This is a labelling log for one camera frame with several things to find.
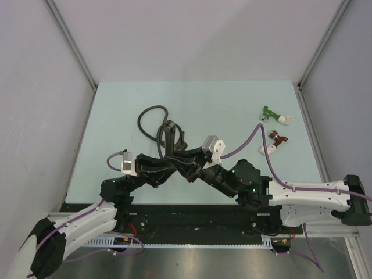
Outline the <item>dark metal faucet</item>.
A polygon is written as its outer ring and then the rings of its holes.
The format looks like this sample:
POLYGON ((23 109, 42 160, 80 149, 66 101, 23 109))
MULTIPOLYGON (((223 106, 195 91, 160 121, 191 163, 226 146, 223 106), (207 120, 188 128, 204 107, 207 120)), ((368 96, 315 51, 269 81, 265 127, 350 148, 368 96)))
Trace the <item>dark metal faucet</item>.
POLYGON ((187 148, 187 143, 185 142, 185 132, 181 127, 173 122, 172 120, 166 120, 162 126, 162 131, 165 133, 165 155, 173 156, 175 152, 184 151, 187 148), (176 130, 179 133, 179 139, 176 142, 176 130))

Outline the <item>green tap white elbow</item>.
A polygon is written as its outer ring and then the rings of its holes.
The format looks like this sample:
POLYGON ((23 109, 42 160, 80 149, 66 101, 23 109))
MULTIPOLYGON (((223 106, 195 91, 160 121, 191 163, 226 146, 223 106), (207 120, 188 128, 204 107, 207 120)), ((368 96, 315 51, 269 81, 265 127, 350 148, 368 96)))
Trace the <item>green tap white elbow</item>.
POLYGON ((259 119, 263 122, 268 121, 269 118, 274 118, 276 121, 280 124, 283 125, 290 125, 293 122, 293 117, 292 116, 284 116, 284 115, 279 115, 272 110, 268 108, 268 106, 263 107, 263 113, 260 115, 259 119))

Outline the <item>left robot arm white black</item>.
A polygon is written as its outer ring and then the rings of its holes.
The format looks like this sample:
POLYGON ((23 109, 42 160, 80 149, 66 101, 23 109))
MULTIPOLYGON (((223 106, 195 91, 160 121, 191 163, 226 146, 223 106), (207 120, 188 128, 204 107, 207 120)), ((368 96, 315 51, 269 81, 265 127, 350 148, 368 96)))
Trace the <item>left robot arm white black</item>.
POLYGON ((154 188, 165 183, 176 171, 166 159, 140 154, 123 169, 120 177, 102 182, 101 200, 64 219, 43 218, 36 223, 23 244, 24 263, 16 278, 47 278, 67 257, 89 240, 104 234, 124 231, 130 222, 131 193, 148 184, 154 188))

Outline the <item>brown tap white elbow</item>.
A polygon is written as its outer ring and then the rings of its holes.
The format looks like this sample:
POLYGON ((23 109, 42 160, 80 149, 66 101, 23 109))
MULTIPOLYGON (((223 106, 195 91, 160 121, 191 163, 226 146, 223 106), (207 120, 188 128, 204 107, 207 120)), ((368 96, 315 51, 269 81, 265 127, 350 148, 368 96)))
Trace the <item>brown tap white elbow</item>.
POLYGON ((260 153, 262 155, 265 155, 265 150, 267 150, 267 154, 270 156, 272 155, 279 145, 281 145, 283 142, 287 142, 288 138, 282 135, 279 135, 279 133, 276 130, 272 130, 269 134, 269 137, 274 141, 273 144, 270 144, 266 146, 266 148, 261 147, 260 153))

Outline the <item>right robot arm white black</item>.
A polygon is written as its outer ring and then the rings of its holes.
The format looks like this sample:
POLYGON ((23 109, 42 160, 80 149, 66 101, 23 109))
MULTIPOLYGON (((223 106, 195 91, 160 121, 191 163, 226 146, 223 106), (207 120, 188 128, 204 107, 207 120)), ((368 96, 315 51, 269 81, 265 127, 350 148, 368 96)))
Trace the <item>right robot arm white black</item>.
POLYGON ((227 170, 213 152, 202 148, 166 152, 164 159, 188 182, 200 179, 250 210, 278 208, 280 212, 268 218, 274 233, 333 219, 347 226, 371 225, 371 212, 358 176, 327 183, 281 181, 276 175, 262 176, 245 159, 227 170))

